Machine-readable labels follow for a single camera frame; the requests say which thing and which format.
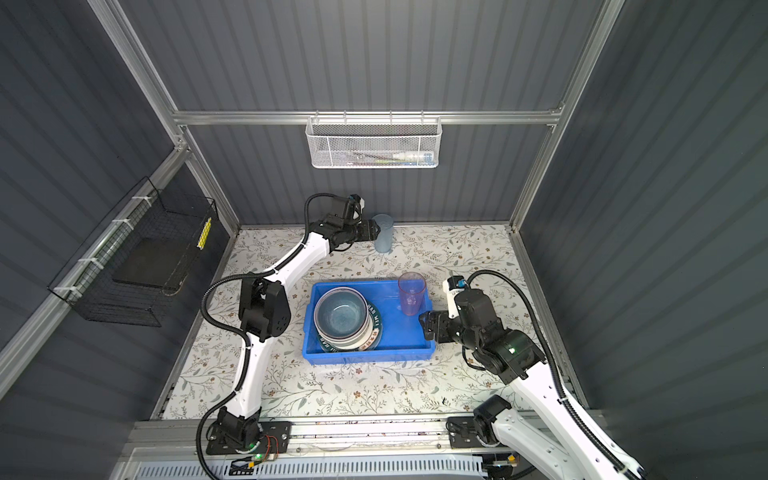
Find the blue translucent cup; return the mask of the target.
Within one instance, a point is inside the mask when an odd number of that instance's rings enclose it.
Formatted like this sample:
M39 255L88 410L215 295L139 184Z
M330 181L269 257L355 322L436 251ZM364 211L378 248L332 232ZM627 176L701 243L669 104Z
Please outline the blue translucent cup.
M373 220L380 229L377 239L374 241L374 248L378 253L389 253L393 244L394 220L387 214L377 214Z

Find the pink translucent cup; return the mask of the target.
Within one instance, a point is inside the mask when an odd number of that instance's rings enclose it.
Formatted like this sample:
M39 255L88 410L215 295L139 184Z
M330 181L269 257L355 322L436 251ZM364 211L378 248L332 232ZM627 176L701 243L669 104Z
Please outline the pink translucent cup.
M406 316L419 313L426 291L425 278L416 272L406 272L398 279L401 310Z

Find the blue plastic bin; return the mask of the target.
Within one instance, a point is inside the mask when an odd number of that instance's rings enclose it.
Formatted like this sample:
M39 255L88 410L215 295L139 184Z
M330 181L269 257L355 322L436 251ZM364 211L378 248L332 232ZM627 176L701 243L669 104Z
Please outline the blue plastic bin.
M372 348L331 352L322 346L313 315L321 296L335 287L353 288L372 305L371 312L378 320L380 331ZM435 341L424 338L418 317L407 316L402 312L398 282L395 279L342 280L314 284L305 310L303 332L302 355L312 365L428 360L436 349Z

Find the white plate green rim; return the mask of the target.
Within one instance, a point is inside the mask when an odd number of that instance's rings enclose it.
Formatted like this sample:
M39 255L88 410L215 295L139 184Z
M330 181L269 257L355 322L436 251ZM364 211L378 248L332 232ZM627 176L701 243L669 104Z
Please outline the white plate green rim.
M372 330L368 338L363 343L356 346L355 348L338 348L337 346L333 345L332 343L324 339L322 336L320 336L319 342L323 351L326 353L339 353L339 352L355 352L355 351L365 351L368 349L374 349L379 344L382 337L382 331L383 331L382 318L379 310L375 305L369 304L367 307L367 310L368 310L368 318L371 320Z

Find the pink ceramic bowl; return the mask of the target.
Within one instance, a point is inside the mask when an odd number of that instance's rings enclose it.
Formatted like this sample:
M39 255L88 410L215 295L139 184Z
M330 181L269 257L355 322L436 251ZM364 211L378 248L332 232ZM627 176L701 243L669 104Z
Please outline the pink ceramic bowl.
M371 320L368 318L368 315L367 315L366 321L365 321L363 327L360 329L360 331L358 333L356 333L356 334L353 334L350 337L343 338L343 339L332 339L332 338L325 337L324 335L319 333L318 330L317 330L317 332L318 332L318 334L320 336L324 337L325 339L328 339L331 342L348 342L348 341L355 342L356 340L359 340L360 338L367 337L370 334L371 330L372 330Z

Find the dark blue ceramic bowl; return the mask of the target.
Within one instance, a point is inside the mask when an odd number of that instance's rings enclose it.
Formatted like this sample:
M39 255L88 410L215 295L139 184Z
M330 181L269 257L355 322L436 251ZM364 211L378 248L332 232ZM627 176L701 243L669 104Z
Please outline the dark blue ceramic bowl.
M313 320L318 332L325 337L343 339L358 333L367 315L367 302L357 290L336 287L320 297Z

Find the green ceramic bowl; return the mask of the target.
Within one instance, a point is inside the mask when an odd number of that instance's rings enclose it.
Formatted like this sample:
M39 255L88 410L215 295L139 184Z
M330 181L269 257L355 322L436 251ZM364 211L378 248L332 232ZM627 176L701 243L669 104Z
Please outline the green ceramic bowl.
M326 352L342 352L342 351L365 350L370 345L372 345L377 338L378 338L378 331L374 329L367 337L360 338L355 342L352 342L352 341L331 342L322 336L319 337L319 341L320 341L321 347Z

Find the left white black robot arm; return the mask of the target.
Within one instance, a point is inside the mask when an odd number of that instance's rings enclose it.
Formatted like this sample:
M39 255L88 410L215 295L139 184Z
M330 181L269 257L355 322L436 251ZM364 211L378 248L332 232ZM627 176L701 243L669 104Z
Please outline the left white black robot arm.
M357 194L309 196L304 204L304 232L293 248L266 270L224 277L205 292L200 305L203 319L241 340L232 391L203 416L216 416L211 432L226 440L235 451L251 453L265 436L259 424L262 384L271 348L292 317L290 290L316 263L339 247L376 240L380 227L373 220L365 220L363 211L364 200ZM231 282L240 284L237 327L216 320L208 310L216 289Z

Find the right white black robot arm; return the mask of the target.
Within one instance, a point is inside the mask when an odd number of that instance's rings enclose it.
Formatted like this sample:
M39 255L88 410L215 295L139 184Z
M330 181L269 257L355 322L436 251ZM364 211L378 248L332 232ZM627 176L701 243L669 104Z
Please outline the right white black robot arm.
M447 309L419 317L425 338L460 345L464 355L521 397L549 430L542 433L508 400L493 395L473 411L481 444L515 450L549 479L643 478L640 463L565 390L545 350L522 331L505 327L482 290L453 276L443 291Z

